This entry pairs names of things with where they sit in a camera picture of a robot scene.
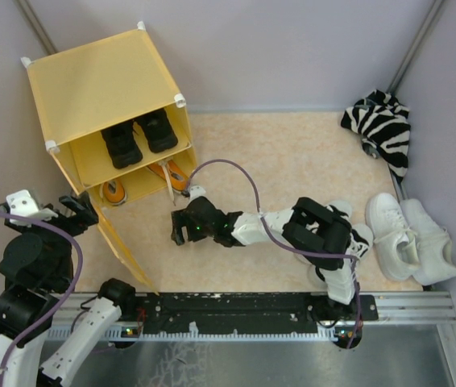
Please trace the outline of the yellow cabinet door panel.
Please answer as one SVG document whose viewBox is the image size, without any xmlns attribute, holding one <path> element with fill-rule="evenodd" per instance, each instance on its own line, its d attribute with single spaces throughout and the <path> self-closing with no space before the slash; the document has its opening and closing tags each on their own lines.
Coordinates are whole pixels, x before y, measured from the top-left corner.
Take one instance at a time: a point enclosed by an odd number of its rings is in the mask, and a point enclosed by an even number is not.
<svg viewBox="0 0 456 387">
<path fill-rule="evenodd" d="M 160 292 L 149 276 L 143 271 L 130 249 L 124 244 L 110 220 L 103 213 L 102 208 L 93 199 L 91 200 L 91 204 L 98 216 L 97 229 L 102 234 L 115 257 L 131 272 L 139 283 L 148 287 L 152 293 L 159 295 Z"/>
</svg>

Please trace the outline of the orange sneaker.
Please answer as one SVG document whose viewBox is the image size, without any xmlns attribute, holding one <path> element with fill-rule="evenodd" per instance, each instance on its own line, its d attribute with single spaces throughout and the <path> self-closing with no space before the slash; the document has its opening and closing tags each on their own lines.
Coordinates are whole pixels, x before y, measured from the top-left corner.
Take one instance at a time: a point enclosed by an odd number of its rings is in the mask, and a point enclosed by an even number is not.
<svg viewBox="0 0 456 387">
<path fill-rule="evenodd" d="M 172 201 L 175 200 L 175 193 L 182 194 L 186 190 L 189 177 L 172 158 L 157 161 L 147 167 L 165 181 Z"/>
<path fill-rule="evenodd" d="M 112 206 L 121 206 L 127 200 L 126 190 L 118 178 L 102 183 L 99 195 L 102 201 Z"/>
</svg>

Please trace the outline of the black shoe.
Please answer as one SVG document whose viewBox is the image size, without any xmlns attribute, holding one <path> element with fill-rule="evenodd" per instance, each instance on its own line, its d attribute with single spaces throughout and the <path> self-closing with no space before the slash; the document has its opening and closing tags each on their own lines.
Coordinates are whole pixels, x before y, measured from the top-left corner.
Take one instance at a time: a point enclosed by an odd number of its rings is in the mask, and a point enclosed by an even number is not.
<svg viewBox="0 0 456 387">
<path fill-rule="evenodd" d="M 143 159 L 143 154 L 135 141 L 133 123 L 126 121 L 101 131 L 106 149 L 113 166 L 124 169 L 137 164 Z"/>
<path fill-rule="evenodd" d="M 142 128 L 151 152 L 165 152 L 178 144 L 165 109 L 153 110 L 135 118 L 135 121 Z"/>
</svg>

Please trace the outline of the black white sneaker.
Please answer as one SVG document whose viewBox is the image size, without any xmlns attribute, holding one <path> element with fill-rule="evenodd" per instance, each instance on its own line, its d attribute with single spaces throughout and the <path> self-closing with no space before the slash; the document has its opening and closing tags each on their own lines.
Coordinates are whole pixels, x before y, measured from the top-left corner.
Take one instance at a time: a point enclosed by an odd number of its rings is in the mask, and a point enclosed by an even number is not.
<svg viewBox="0 0 456 387">
<path fill-rule="evenodd" d="M 344 218 L 346 221 L 350 221 L 353 214 L 352 206 L 349 202 L 344 200 L 333 200 L 325 205 L 325 207 Z"/>
<path fill-rule="evenodd" d="M 372 249 L 373 246 L 373 233 L 369 226 L 365 223 L 357 223 L 352 227 L 350 246 L 347 253 L 356 256 L 359 261 L 364 260 Z M 307 270 L 307 278 L 315 286 L 319 286 L 325 290 L 328 285 L 321 279 L 321 274 L 316 272 L 317 267 L 310 265 Z"/>
</svg>

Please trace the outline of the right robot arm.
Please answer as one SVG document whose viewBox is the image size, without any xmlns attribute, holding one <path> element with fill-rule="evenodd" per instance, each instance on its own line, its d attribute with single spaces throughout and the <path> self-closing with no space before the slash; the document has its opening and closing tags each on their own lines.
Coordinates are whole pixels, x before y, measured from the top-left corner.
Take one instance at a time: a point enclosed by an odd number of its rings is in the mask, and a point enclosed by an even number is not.
<svg viewBox="0 0 456 387">
<path fill-rule="evenodd" d="M 324 282 L 331 312 L 346 319 L 359 308 L 348 257 L 352 226 L 351 204 L 336 200 L 321 205 L 302 197 L 286 210 L 252 214 L 223 213 L 204 195 L 171 213 L 171 239 L 180 246 L 211 238 L 225 248 L 278 242 L 311 265 Z"/>
</svg>

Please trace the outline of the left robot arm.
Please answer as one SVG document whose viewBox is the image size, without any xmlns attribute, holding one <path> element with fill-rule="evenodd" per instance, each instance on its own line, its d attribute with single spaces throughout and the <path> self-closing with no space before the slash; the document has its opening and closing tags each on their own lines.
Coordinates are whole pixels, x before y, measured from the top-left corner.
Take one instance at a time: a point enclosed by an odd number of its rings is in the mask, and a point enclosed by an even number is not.
<svg viewBox="0 0 456 387">
<path fill-rule="evenodd" d="M 97 224 L 87 193 L 41 206 L 23 189 L 0 204 L 0 218 L 17 232 L 5 247 L 0 274 L 0 386 L 37 386 L 39 356 L 57 309 L 75 289 L 82 263 L 76 236 Z"/>
</svg>

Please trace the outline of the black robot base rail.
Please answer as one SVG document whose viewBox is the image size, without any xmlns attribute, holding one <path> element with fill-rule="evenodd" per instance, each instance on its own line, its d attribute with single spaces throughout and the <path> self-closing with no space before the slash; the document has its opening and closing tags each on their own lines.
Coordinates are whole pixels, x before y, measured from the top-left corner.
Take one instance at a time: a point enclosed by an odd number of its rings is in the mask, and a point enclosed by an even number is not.
<svg viewBox="0 0 456 387">
<path fill-rule="evenodd" d="M 126 347 L 152 337 L 289 341 L 327 334 L 336 346 L 354 348 L 363 324 L 378 318 L 371 295 L 344 305 L 323 293 L 139 293 L 111 342 Z"/>
</svg>

